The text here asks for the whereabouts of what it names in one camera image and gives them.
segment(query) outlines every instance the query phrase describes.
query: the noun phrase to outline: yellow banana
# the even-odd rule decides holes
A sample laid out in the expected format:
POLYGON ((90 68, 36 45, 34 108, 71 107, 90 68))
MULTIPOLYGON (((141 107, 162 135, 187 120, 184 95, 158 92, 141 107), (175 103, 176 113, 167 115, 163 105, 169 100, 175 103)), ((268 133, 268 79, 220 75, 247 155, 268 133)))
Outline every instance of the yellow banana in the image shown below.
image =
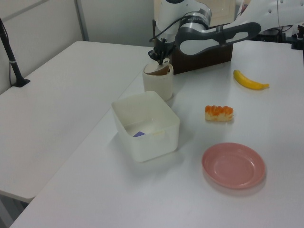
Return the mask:
POLYGON ((264 89, 268 88, 269 84, 262 84, 259 82, 255 82, 250 80, 249 78, 245 77, 242 72, 239 70, 233 71, 233 77, 239 82, 242 86, 247 87, 249 89, 264 89))

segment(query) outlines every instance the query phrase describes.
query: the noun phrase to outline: white wall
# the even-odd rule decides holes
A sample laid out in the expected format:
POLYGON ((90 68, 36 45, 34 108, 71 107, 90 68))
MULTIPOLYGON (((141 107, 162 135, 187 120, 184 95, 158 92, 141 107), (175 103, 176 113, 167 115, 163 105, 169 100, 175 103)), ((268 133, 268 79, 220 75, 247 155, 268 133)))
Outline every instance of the white wall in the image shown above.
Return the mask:
MULTIPOLYGON (((24 77, 75 41, 82 40, 74 0, 48 0, 4 21, 4 25, 24 77)), ((8 75, 9 60, 0 42, 0 94, 10 86, 8 75)))
POLYGON ((153 0, 79 0, 90 41, 153 46, 153 0))

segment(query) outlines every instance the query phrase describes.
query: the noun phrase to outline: translucent plastic container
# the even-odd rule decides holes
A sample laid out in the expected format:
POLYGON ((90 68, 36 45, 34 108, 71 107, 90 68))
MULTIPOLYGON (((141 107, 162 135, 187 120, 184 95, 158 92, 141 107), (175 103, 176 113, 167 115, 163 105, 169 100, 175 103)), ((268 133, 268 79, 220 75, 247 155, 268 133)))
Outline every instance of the translucent plastic container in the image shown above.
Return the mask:
POLYGON ((119 137, 135 161, 147 161, 177 148, 180 119, 156 92, 115 101, 112 109, 119 137))

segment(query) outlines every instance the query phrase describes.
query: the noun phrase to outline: purple block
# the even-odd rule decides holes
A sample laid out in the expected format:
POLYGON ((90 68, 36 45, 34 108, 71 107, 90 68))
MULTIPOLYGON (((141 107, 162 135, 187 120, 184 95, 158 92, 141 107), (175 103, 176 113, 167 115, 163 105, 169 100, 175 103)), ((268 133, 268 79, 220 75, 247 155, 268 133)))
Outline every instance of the purple block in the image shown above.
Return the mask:
POLYGON ((144 134, 145 134, 145 133, 138 132, 138 133, 136 133, 136 134, 134 135, 134 137, 142 136, 142 135, 144 135, 144 134))

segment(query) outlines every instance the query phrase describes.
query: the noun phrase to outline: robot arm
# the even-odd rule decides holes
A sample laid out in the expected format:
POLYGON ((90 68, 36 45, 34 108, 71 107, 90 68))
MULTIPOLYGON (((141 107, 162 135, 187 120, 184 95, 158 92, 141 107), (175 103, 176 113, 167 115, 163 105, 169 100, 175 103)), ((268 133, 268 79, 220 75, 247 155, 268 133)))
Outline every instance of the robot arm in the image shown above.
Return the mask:
POLYGON ((206 5, 195 0, 162 0, 155 32, 165 30, 183 16, 188 17, 155 39, 149 55, 159 64, 172 52, 174 44, 184 54, 195 55, 251 39, 269 28, 300 23, 304 21, 304 0, 251 0, 234 22, 213 29, 209 29, 212 14, 206 5))

